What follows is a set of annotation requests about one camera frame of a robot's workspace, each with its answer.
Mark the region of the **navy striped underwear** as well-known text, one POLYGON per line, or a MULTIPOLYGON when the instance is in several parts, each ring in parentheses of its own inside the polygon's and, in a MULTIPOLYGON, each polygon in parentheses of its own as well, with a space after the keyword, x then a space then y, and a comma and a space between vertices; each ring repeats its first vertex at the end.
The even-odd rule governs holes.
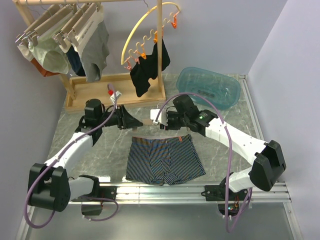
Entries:
POLYGON ((171 186, 205 174, 190 134, 168 138, 132 137, 126 180, 171 186))

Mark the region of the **beige clip hanger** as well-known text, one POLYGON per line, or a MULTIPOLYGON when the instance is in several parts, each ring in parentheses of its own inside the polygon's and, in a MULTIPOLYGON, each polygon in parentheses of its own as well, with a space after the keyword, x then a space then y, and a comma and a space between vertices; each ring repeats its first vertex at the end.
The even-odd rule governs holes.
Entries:
POLYGON ((140 118, 138 118, 138 117, 136 117, 136 118, 143 123, 143 126, 160 126, 160 125, 153 125, 153 122, 150 119, 150 110, 151 109, 160 109, 163 104, 164 104, 164 102, 160 102, 160 103, 158 103, 158 105, 156 107, 149 107, 149 106, 140 107, 136 113, 138 114, 142 111, 142 114, 141 114, 140 118))

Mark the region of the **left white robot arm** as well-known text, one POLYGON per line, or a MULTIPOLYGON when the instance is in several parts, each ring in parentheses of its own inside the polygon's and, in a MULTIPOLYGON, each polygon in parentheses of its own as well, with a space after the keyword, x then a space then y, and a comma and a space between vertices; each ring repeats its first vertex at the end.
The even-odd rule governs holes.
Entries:
POLYGON ((84 115, 64 148, 45 163, 35 163, 30 168, 27 205, 62 212, 70 200, 82 196, 96 201, 101 195, 98 177, 80 175, 69 180, 69 171, 97 143, 103 128, 112 126, 126 130, 143 123, 130 115, 124 105, 105 108, 99 99, 88 100, 84 115))

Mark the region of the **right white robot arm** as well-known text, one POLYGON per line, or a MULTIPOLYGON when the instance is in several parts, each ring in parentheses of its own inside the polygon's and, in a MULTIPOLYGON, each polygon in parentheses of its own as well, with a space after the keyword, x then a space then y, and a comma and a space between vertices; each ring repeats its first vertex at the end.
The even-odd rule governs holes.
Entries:
POLYGON ((191 99, 191 93, 179 93, 171 98, 175 111, 165 111, 162 106, 150 114, 153 124, 165 130, 187 127, 192 132, 213 139, 229 148, 229 152, 243 157, 250 167, 239 172, 227 170, 225 184, 220 194, 226 200, 238 192, 257 187, 269 192, 286 170, 286 162, 280 144, 266 142, 250 136, 228 124, 217 111, 199 110, 191 99))

